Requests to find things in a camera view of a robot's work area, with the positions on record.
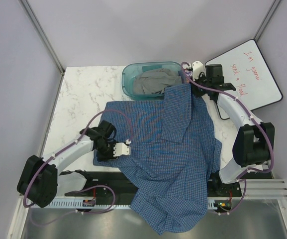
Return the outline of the blue checkered long sleeve shirt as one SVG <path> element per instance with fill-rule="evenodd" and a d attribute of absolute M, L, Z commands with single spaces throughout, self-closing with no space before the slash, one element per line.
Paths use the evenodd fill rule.
<path fill-rule="evenodd" d="M 108 102 L 102 120 L 131 140 L 131 154 L 95 166 L 118 168 L 138 188 L 131 202 L 158 234 L 191 230 L 207 212 L 207 181 L 220 169 L 221 142 L 202 98 L 189 84 L 163 100 Z"/>

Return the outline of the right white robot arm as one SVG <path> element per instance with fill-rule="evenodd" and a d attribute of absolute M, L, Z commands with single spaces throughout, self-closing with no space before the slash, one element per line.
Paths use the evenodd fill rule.
<path fill-rule="evenodd" d="M 237 182 L 249 171 L 269 173 L 274 166 L 275 127 L 255 116 L 240 100 L 232 95 L 236 87 L 224 81 L 220 64 L 204 66 L 195 61 L 188 65 L 187 80 L 194 94 L 209 98 L 223 108 L 234 123 L 238 133 L 233 147 L 233 158 L 218 172 L 212 183 L 213 193 L 223 196 L 230 190 L 230 183 Z"/>

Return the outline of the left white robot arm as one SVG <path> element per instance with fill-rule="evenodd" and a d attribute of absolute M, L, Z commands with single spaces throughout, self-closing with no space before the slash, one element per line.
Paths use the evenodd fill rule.
<path fill-rule="evenodd" d="M 17 185 L 17 191 L 23 195 L 24 207 L 44 208 L 55 197 L 74 191 L 83 196 L 91 194 L 93 183 L 82 171 L 66 173 L 64 170 L 92 151 L 97 152 L 101 161 L 129 153 L 128 145 L 111 138 L 112 134 L 116 134 L 116 128 L 104 120 L 96 127 L 81 130 L 73 140 L 54 152 L 41 157 L 30 156 Z"/>

